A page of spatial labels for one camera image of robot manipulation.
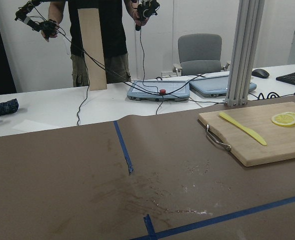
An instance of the white table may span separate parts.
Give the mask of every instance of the white table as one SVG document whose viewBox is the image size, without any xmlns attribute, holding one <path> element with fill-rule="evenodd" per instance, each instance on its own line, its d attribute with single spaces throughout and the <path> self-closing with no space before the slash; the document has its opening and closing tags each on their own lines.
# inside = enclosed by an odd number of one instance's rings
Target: white table
<svg viewBox="0 0 295 240">
<path fill-rule="evenodd" d="M 280 96 L 295 93 L 295 85 L 276 81 L 276 77 L 295 72 L 294 65 L 264 67 L 270 77 L 262 79 L 254 77 L 251 81 L 257 84 L 251 92 L 265 97 L 270 92 Z M 227 72 L 209 73 L 207 76 L 226 75 Z M 167 80 L 189 80 L 190 76 L 167 78 Z M 22 134 L 28 132 L 50 130 L 76 126 L 77 112 L 85 100 L 88 87 L 73 87 L 55 90 L 24 92 L 0 95 L 0 103 L 17 99 L 19 108 L 16 113 L 0 117 L 0 136 Z M 124 83 L 108 84 L 105 90 L 89 91 L 88 98 L 79 113 L 80 125 L 119 120 L 128 115 L 155 115 L 161 102 L 148 100 L 129 100 L 129 86 Z M 249 94 L 249 100 L 257 98 Z M 190 92 L 193 101 L 164 101 L 157 114 L 179 112 L 223 103 L 224 96 L 206 98 Z"/>
</svg>

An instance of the black mouse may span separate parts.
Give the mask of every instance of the black mouse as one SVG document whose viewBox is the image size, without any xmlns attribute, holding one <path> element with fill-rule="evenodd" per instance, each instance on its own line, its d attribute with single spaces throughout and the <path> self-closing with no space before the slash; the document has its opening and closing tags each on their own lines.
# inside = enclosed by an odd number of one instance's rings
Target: black mouse
<svg viewBox="0 0 295 240">
<path fill-rule="evenodd" d="M 270 74 L 262 68 L 258 68 L 252 71 L 252 76 L 258 77 L 261 79 L 267 79 Z"/>
</svg>

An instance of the yellow knife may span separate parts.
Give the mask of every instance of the yellow knife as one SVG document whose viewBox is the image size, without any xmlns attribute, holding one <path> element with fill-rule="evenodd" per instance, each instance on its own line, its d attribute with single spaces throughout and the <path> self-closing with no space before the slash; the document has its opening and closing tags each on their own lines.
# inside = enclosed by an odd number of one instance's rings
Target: yellow knife
<svg viewBox="0 0 295 240">
<path fill-rule="evenodd" d="M 231 124 L 237 126 L 239 129 L 246 132 L 248 135 L 250 135 L 252 138 L 254 138 L 256 141 L 258 141 L 263 146 L 268 145 L 267 142 L 263 139 L 263 137 L 261 137 L 256 131 L 254 131 L 254 130 L 246 127 L 246 126 L 243 126 L 242 124 L 240 124 L 238 121 L 236 121 L 234 118 L 232 118 L 231 116 L 229 116 L 225 112 L 221 111 L 219 113 L 219 115 L 220 115 L 220 117 L 222 117 L 225 120 L 229 121 Z"/>
</svg>

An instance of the person's arm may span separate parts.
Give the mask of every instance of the person's arm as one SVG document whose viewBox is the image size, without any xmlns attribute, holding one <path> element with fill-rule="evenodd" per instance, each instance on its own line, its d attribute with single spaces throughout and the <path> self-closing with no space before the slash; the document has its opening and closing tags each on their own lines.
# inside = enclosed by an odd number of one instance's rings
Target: person's arm
<svg viewBox="0 0 295 240">
<path fill-rule="evenodd" d="M 132 3 L 131 0 L 124 0 L 126 11 L 131 16 L 131 18 L 133 18 L 135 24 L 138 25 L 138 26 L 144 26 L 145 24 L 147 24 L 149 19 L 146 18 L 143 21 L 140 20 L 140 15 L 139 15 L 139 12 L 137 10 L 138 2 L 137 3 Z"/>
<path fill-rule="evenodd" d="M 64 12 L 64 7 L 66 5 L 65 1 L 53 1 L 49 4 L 48 7 L 48 19 L 56 21 L 56 29 L 59 29 L 60 23 L 63 20 L 63 12 Z M 46 39 L 46 36 L 43 31 L 41 31 L 41 34 L 43 38 L 49 42 L 49 39 Z M 49 36 L 50 38 L 56 38 L 58 37 L 58 34 L 51 34 Z"/>
</svg>

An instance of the blue painter's tape strip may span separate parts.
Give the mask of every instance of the blue painter's tape strip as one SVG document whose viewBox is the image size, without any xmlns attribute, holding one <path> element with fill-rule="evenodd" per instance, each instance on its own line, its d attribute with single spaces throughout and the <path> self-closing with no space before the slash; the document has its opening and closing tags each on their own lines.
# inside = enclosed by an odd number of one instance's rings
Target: blue painter's tape strip
<svg viewBox="0 0 295 240">
<path fill-rule="evenodd" d="M 158 240 L 156 232 L 154 231 L 154 227 L 150 218 L 150 215 L 146 215 L 144 217 L 145 226 L 147 229 L 148 237 L 150 240 Z"/>
<path fill-rule="evenodd" d="M 114 122 L 114 127 L 115 127 L 115 130 L 116 130 L 117 136 L 118 136 L 119 143 L 121 144 L 123 154 L 124 154 L 124 157 L 125 157 L 125 160 L 126 160 L 126 163 L 127 163 L 128 173 L 131 174 L 134 169 L 133 169 L 133 166 L 132 166 L 132 162 L 131 162 L 131 159 L 130 159 L 126 144 L 124 143 L 124 140 L 123 140 L 123 137 L 122 137 L 121 130 L 120 130 L 120 127 L 118 125 L 118 122 L 117 121 L 113 121 L 113 122 Z"/>
<path fill-rule="evenodd" d="M 172 229 L 169 229 L 169 230 L 160 231 L 160 232 L 156 233 L 156 237 L 157 237 L 157 239 L 166 238 L 166 237 L 169 237 L 169 236 L 172 236 L 172 235 L 181 234 L 181 233 L 191 231 L 191 230 L 194 230 L 194 229 L 200 229 L 200 228 L 203 228 L 203 227 L 206 227 L 206 226 L 209 226 L 209 225 L 218 224 L 218 223 L 221 223 L 221 222 L 225 222 L 225 221 L 228 221 L 228 220 L 244 217 L 246 215 L 255 214 L 255 213 L 258 213 L 258 212 L 262 212 L 262 211 L 265 211 L 265 210 L 277 208 L 277 207 L 287 205 L 287 204 L 291 204 L 291 203 L 295 203 L 295 196 L 290 197 L 290 198 L 286 198 L 286 199 L 283 199 L 283 200 L 267 203 L 267 204 L 264 204 L 264 205 L 251 207 L 251 208 L 244 209 L 244 210 L 241 210 L 241 211 L 232 212 L 232 213 L 222 215 L 222 216 L 218 216 L 218 217 L 214 217 L 214 218 L 211 218 L 211 219 L 191 223 L 191 224 L 188 224 L 188 225 L 179 226 L 179 227 L 172 228 Z M 132 240 L 149 240 L 149 236 L 142 236 L 142 237 L 139 237 L 139 238 L 134 238 Z"/>
</svg>

